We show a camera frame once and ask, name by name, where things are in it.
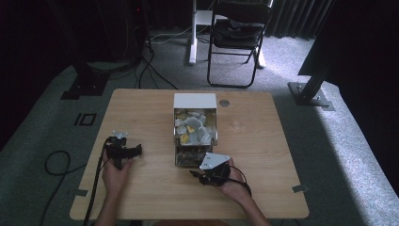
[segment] electrical cable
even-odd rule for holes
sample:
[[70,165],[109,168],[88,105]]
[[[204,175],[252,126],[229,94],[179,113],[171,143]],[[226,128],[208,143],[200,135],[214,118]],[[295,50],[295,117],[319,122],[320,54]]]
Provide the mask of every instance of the electrical cable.
[[[211,5],[210,5],[206,10],[209,10],[213,5],[214,5],[214,1],[211,3]],[[206,28],[208,28],[208,26],[209,26],[209,25],[206,25],[201,31],[197,32],[196,34],[197,34],[197,35],[200,34],[202,31],[204,31]],[[173,40],[173,39],[175,39],[175,38],[177,38],[177,37],[180,37],[181,35],[184,35],[185,32],[186,32],[188,29],[190,29],[190,28],[192,28],[192,26],[189,26],[188,28],[186,28],[186,30],[184,30],[183,32],[178,33],[178,34],[159,34],[159,35],[156,35],[156,36],[152,37],[150,40],[155,40],[156,38],[161,37],[161,36],[172,36],[172,37],[169,38],[168,40],[165,40],[165,41],[162,41],[162,42],[152,42],[152,43],[154,43],[154,44],[163,44],[163,43],[167,43],[167,42],[170,41],[170,40]],[[208,43],[208,42],[209,42],[208,40],[205,40],[205,39],[201,39],[201,40],[203,40],[204,43]]]
[[[178,34],[159,34],[159,35],[156,35],[156,36],[152,37],[151,40],[155,40],[155,39],[157,39],[157,38],[159,38],[159,37],[162,37],[162,36],[164,36],[164,37],[169,37],[169,36],[171,36],[171,37],[170,37],[169,39],[167,39],[167,40],[164,40],[164,41],[158,41],[158,42],[153,42],[153,41],[152,41],[152,43],[153,43],[153,44],[164,44],[164,43],[167,43],[167,42],[169,42],[170,40],[173,40],[173,39],[176,39],[176,38],[190,37],[189,34],[188,34],[188,33],[185,33],[185,32],[186,32],[188,29],[190,29],[191,27],[192,27],[192,26],[186,28],[186,30],[184,30],[183,32],[178,33]],[[199,34],[200,34],[202,31],[204,31],[207,27],[208,27],[208,26],[205,26],[201,31],[197,32],[196,34],[199,35]]]
[[134,89],[137,89],[138,84],[138,77],[137,77],[137,70],[135,70],[135,85],[133,86]]
[[229,177],[229,178],[225,178],[225,177],[221,177],[221,176],[213,176],[213,177],[219,178],[219,179],[223,179],[223,180],[228,180],[228,181],[231,181],[231,182],[235,182],[235,183],[237,183],[237,184],[240,184],[241,186],[245,187],[246,190],[247,190],[247,192],[249,193],[249,195],[252,196],[252,191],[251,191],[251,189],[250,189],[249,184],[247,183],[247,177],[246,177],[246,175],[245,175],[241,170],[239,170],[237,167],[234,167],[234,166],[229,166],[229,167],[238,170],[238,171],[241,173],[241,175],[243,175],[243,177],[244,177],[244,182],[234,180],[234,179],[232,179],[232,178],[230,178],[230,177]]
[[96,73],[121,73],[135,68],[138,62],[139,61],[137,59],[131,59],[126,61],[126,64],[111,69],[101,69],[92,65],[89,65],[89,67]]
[[[60,173],[50,171],[48,166],[47,166],[50,158],[53,155],[57,154],[57,153],[64,153],[67,156],[67,158],[68,158],[66,168],[64,169],[63,172],[60,172]],[[61,177],[61,180],[59,181],[58,185],[56,186],[56,189],[53,191],[53,194],[51,195],[49,201],[46,203],[46,206],[44,207],[44,211],[43,211],[43,213],[41,215],[41,219],[40,219],[40,226],[43,225],[47,210],[48,210],[48,208],[50,206],[50,203],[52,202],[52,200],[53,200],[54,196],[56,195],[57,191],[59,190],[59,188],[61,187],[61,184],[62,184],[62,182],[65,179],[65,176],[70,174],[70,173],[72,173],[72,172],[75,172],[75,171],[77,171],[77,170],[79,170],[79,169],[81,169],[83,167],[85,167],[87,163],[85,163],[85,164],[83,164],[83,165],[81,165],[81,166],[79,166],[79,167],[77,167],[75,169],[72,169],[72,170],[69,170],[70,169],[70,164],[71,164],[71,156],[66,151],[55,151],[55,152],[52,152],[49,155],[47,155],[46,159],[44,160],[44,169],[46,170],[46,172],[48,174],[50,174],[52,176],[62,176],[62,177]]]
[[136,69],[137,69],[137,68],[133,68],[131,71],[129,71],[129,72],[127,72],[126,74],[121,75],[121,76],[119,76],[119,77],[112,77],[112,78],[110,77],[108,80],[118,80],[118,79],[127,77],[127,76],[129,76],[130,74],[132,74],[132,73],[136,73]]
[[156,81],[152,76],[151,70],[149,70],[149,73],[150,73],[150,78],[151,78],[152,82],[155,84],[156,88],[159,89],[158,84],[156,84]]
[[106,162],[103,163],[103,166],[100,168],[100,170],[103,169],[103,167],[105,167],[105,165],[109,162],[110,159],[106,160]]
[[209,40],[206,40],[206,39],[204,39],[204,38],[200,38],[200,37],[198,37],[198,36],[197,36],[197,40],[199,40],[199,41],[202,42],[202,43],[209,43]]
[[168,84],[170,84],[170,85],[171,85],[172,87],[174,87],[175,89],[178,89],[175,85],[173,85],[171,82],[169,82],[164,76],[162,76],[162,75],[151,65],[151,62],[153,61],[153,58],[154,58],[154,56],[155,56],[155,52],[154,52],[154,51],[151,51],[151,52],[152,52],[152,57],[151,57],[150,61],[148,61],[146,58],[142,57],[142,59],[143,59],[147,64],[146,64],[146,66],[144,67],[143,71],[141,72],[141,75],[138,77],[138,88],[141,89],[141,80],[142,80],[142,78],[143,78],[144,72],[145,72],[149,67],[151,67],[151,69],[153,69],[153,71],[154,71],[160,78],[162,78],[164,81],[166,81]]
[[108,138],[105,140],[105,142],[103,144],[103,149],[101,151],[101,154],[100,154],[100,157],[99,157],[99,161],[98,161],[98,164],[97,164],[96,176],[94,178],[93,188],[91,189],[90,203],[88,204],[88,210],[86,212],[85,221],[83,222],[84,226],[88,225],[88,218],[90,217],[91,209],[93,208],[94,199],[96,197],[97,184],[98,184],[99,177],[100,177],[100,171],[103,168],[101,166],[101,163],[103,162],[103,155],[104,155],[104,151],[105,151],[105,145],[106,145],[107,142],[108,142]]

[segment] metal stand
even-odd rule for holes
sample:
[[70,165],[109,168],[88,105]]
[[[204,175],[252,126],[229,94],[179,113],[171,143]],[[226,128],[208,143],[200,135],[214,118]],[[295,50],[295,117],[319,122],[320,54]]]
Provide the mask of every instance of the metal stand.
[[60,40],[65,52],[69,55],[77,76],[69,91],[65,91],[61,100],[77,100],[81,95],[103,95],[109,74],[96,74],[82,58],[76,39],[65,16],[62,7],[57,1],[47,0],[58,22]]
[[309,98],[305,90],[305,87],[308,85],[309,83],[288,83],[288,87],[297,105],[321,106],[325,111],[335,111],[332,102],[326,99],[322,90],[318,89],[316,93]]

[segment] human arm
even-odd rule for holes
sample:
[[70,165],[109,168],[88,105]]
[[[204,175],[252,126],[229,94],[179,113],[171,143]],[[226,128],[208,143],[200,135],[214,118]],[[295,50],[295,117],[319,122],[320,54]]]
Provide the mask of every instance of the human arm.
[[106,195],[103,202],[100,215],[97,217],[96,226],[114,226],[116,223],[118,206],[123,190],[126,186],[129,169],[132,167],[133,158],[129,159],[123,166],[122,170],[118,170],[109,160],[106,154],[103,156],[104,169],[103,180],[106,189]]
[[[229,160],[229,165],[234,166],[232,158]],[[239,182],[244,182],[243,175],[236,168],[231,168],[230,178]],[[216,186],[216,189],[241,206],[252,226],[271,226],[270,222],[244,186],[232,181],[227,181],[222,186]]]

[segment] wooden table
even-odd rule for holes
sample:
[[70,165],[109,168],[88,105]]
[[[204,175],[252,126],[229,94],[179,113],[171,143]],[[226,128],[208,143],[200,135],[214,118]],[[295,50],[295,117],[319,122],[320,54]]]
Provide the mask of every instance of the wooden table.
[[[120,219],[245,218],[240,206],[212,186],[203,186],[189,169],[175,166],[173,97],[176,92],[212,92],[217,102],[218,141],[214,153],[234,159],[246,176],[253,199],[268,218],[305,218],[309,214],[298,186],[293,159],[273,98],[267,92],[116,89],[104,115],[79,189],[92,189],[97,162],[113,130],[127,131],[127,147],[142,144],[120,204]],[[90,218],[101,210],[100,178]],[[73,219],[85,218],[90,200],[76,196]]]

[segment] transparent box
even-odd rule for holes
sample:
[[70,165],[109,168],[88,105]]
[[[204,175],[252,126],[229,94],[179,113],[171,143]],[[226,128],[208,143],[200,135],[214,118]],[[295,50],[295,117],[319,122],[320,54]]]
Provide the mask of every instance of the transparent box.
[[217,145],[216,95],[175,93],[173,102],[175,165],[197,168]]

